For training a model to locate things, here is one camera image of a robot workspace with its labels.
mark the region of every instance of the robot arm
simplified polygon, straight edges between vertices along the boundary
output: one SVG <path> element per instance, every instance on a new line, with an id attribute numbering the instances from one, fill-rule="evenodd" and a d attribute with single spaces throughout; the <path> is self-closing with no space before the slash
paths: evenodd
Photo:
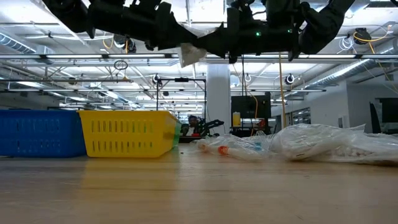
<path id="1" fill-rule="evenodd" d="M 227 27 L 197 38 L 174 18 L 171 5 L 161 0 L 136 0 L 124 7 L 124 0 L 90 0 L 87 8 L 81 0 L 43 0 L 50 11 L 74 32 L 95 29 L 124 35 L 146 43 L 149 50 L 178 47 L 191 43 L 235 63 L 242 54 L 289 52 L 289 60 L 303 52 L 316 54 L 332 41 L 340 30 L 346 11 L 354 0 L 329 0 L 320 12 L 300 0 L 262 0 L 267 21 L 253 19 L 249 5 L 254 0 L 236 0 L 227 9 Z M 307 26 L 303 31 L 303 22 Z"/>

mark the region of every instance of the plastic crate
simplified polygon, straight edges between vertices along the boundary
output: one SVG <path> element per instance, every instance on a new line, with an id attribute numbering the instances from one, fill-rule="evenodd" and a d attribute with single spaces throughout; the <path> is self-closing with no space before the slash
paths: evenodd
<path id="1" fill-rule="evenodd" d="M 74 157 L 86 154 L 75 111 L 0 110 L 0 156 Z"/>
<path id="2" fill-rule="evenodd" d="M 167 111 L 79 111 L 90 157 L 159 157 L 177 146 L 180 122 Z"/>

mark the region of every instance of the table surface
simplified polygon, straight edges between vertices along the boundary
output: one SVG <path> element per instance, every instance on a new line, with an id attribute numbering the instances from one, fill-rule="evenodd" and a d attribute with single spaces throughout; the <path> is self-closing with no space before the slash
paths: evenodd
<path id="1" fill-rule="evenodd" d="M 398 223 L 398 169 L 239 161 L 0 158 L 8 223 Z"/>

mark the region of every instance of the plastic wrap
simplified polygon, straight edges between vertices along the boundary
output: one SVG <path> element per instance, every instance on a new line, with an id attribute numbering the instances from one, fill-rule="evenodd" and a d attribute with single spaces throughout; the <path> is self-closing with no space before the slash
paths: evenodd
<path id="1" fill-rule="evenodd" d="M 181 24 L 181 26 L 189 30 L 192 34 L 195 34 L 197 37 L 203 37 L 215 30 L 215 28 L 209 30 L 198 30 L 186 26 L 185 24 Z M 206 55 L 207 51 L 205 49 L 199 49 L 191 43 L 182 43 L 178 51 L 178 57 L 182 68 L 199 62 L 201 59 L 205 58 Z"/>
<path id="2" fill-rule="evenodd" d="M 196 141 L 194 144 L 203 152 L 231 156 L 247 161 L 263 161 L 270 154 L 270 138 L 263 132 L 250 138 L 239 138 L 230 134 Z"/>
<path id="3" fill-rule="evenodd" d="M 273 138 L 270 150 L 291 161 L 398 163 L 398 139 L 365 134 L 364 126 L 341 129 L 322 124 L 289 126 Z"/>
<path id="4" fill-rule="evenodd" d="M 364 125 L 341 129 L 322 124 L 296 124 L 277 134 L 250 138 L 227 135 L 202 139 L 197 148 L 249 161 L 280 158 L 288 161 L 398 164 L 398 138 L 366 134 Z"/>

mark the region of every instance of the white pillar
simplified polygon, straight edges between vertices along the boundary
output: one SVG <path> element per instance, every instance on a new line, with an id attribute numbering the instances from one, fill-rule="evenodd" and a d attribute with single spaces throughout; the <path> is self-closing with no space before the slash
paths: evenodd
<path id="1" fill-rule="evenodd" d="M 225 132 L 231 127 L 231 90 L 229 65 L 207 66 L 207 112 L 206 121 L 224 121 Z M 224 127 L 210 130 L 210 133 L 224 134 Z"/>

